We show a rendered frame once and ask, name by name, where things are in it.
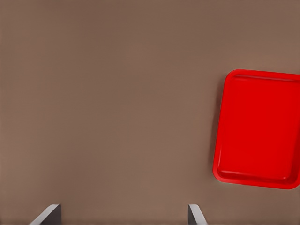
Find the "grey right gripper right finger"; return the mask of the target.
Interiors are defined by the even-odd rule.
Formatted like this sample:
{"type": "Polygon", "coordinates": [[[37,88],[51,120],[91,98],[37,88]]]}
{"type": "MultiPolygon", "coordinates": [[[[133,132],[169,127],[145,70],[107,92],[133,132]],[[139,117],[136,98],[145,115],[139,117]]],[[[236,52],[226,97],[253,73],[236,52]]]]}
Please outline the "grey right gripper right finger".
{"type": "Polygon", "coordinates": [[[200,207],[197,204],[189,204],[187,210],[188,225],[208,225],[200,207]]]}

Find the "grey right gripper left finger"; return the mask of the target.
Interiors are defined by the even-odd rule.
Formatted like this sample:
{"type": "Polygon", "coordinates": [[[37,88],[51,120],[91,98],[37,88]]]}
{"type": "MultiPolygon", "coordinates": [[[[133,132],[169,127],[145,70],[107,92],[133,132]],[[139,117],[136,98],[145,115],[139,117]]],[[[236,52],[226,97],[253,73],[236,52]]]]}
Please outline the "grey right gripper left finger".
{"type": "Polygon", "coordinates": [[[61,205],[51,204],[29,225],[61,225],[61,205]]]}

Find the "red rectangular tray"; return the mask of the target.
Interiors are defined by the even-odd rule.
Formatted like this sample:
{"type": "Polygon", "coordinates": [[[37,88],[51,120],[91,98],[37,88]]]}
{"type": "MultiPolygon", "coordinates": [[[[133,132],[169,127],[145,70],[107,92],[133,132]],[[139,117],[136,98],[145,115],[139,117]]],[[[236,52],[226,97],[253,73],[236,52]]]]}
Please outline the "red rectangular tray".
{"type": "Polygon", "coordinates": [[[226,183],[300,186],[300,75],[236,69],[226,76],[212,171],[226,183]]]}

